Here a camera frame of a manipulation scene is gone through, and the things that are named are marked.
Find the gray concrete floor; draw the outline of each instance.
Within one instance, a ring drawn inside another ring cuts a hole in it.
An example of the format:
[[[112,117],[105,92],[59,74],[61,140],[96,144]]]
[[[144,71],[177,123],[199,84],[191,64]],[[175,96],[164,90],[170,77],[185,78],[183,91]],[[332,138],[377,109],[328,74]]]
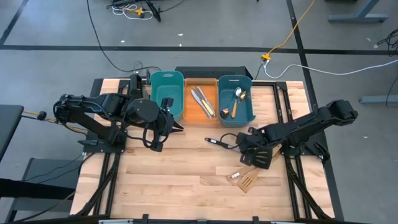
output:
[[[0,30],[14,16],[20,1],[0,1]],[[131,21],[115,16],[105,6],[109,0],[90,1],[91,13],[103,45],[273,47],[291,31],[285,1],[186,0],[162,14],[162,23]],[[177,0],[159,1],[166,8]],[[353,12],[363,1],[317,1],[300,24],[306,49],[386,50],[374,44],[396,29],[398,2],[381,1],[374,12],[389,13],[383,24],[329,24],[327,15]],[[310,0],[293,0],[300,16]],[[85,1],[30,0],[13,28],[6,45],[96,46]],[[292,38],[286,48],[296,48]],[[107,52],[119,67],[131,69],[135,60],[163,70],[176,66],[240,66],[255,74],[260,53],[243,52]],[[278,75],[298,54],[273,54],[269,73]],[[347,72],[386,63],[397,57],[361,55],[307,55],[311,67]],[[0,50],[0,103],[20,104],[32,111],[51,111],[63,93],[88,95],[93,79],[128,74],[114,69],[99,51]],[[345,219],[353,222],[395,223],[398,200],[397,108],[360,105],[362,95],[385,95],[398,75],[398,64],[346,77],[311,72],[320,106],[346,99],[359,113],[345,127],[327,129],[336,182]],[[267,80],[263,72],[259,79]],[[303,80],[300,68],[292,68],[282,80]],[[0,163],[0,176],[21,179],[29,158],[73,159],[81,153],[81,136],[60,126],[23,119]],[[0,222],[11,200],[0,200]],[[20,213],[23,218],[30,213]],[[42,217],[66,214],[49,213]]]

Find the butcher block tabletop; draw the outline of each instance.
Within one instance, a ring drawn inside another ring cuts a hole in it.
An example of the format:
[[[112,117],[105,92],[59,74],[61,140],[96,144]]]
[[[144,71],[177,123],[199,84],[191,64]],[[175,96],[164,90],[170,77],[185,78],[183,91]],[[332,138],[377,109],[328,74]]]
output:
[[[302,82],[286,82],[293,118],[310,112]],[[116,93],[118,79],[104,79],[102,93]],[[250,124],[260,128],[277,123],[274,92],[270,86],[252,86],[255,120]],[[284,101],[280,93],[282,111]],[[95,116],[102,124],[109,122]],[[228,181],[245,165],[236,151],[205,141],[219,139],[225,133],[247,132],[244,128],[227,129],[220,124],[189,124],[178,122],[184,132],[170,134],[162,152],[145,148],[142,141],[127,139],[121,155],[111,218],[142,218],[177,220],[294,220],[284,157],[272,161],[269,170],[261,170],[255,186],[245,194],[237,180]],[[142,136],[142,129],[128,127],[129,135]],[[223,141],[234,144],[234,138]],[[71,214],[81,210],[98,186],[104,154],[97,153],[81,168]],[[302,156],[308,191],[325,213],[331,217],[333,208],[321,160]],[[104,213],[108,187],[104,191],[100,214]],[[301,217],[304,217],[302,197],[297,190]]]

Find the spatula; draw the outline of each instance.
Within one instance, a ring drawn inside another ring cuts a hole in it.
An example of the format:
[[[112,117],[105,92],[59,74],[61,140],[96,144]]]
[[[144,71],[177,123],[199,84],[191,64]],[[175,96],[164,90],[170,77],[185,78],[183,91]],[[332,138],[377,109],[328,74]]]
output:
[[[244,193],[248,193],[249,190],[254,186],[257,181],[257,177],[261,171],[261,168],[256,168],[252,172],[244,175],[237,183],[238,187],[242,189]]]
[[[256,168],[255,166],[246,166],[246,167],[243,167],[242,169],[238,170],[237,172],[235,172],[235,173],[233,173],[233,174],[231,174],[231,175],[226,176],[226,179],[227,179],[227,180],[233,180],[233,179],[235,179],[235,178],[237,178],[237,177],[241,177],[241,176],[247,174],[248,172],[253,171],[255,168]]]

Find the orange tray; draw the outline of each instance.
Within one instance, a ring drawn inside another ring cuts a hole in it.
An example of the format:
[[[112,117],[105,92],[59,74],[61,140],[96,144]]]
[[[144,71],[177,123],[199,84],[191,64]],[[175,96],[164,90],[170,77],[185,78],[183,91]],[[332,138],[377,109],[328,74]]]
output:
[[[191,90],[196,86],[200,86],[201,90],[205,94],[207,100],[215,110],[216,116],[209,119],[193,98]],[[186,123],[205,123],[205,124],[218,124],[218,97],[217,97],[217,79],[215,78],[186,78],[185,79],[185,102],[182,118]]]

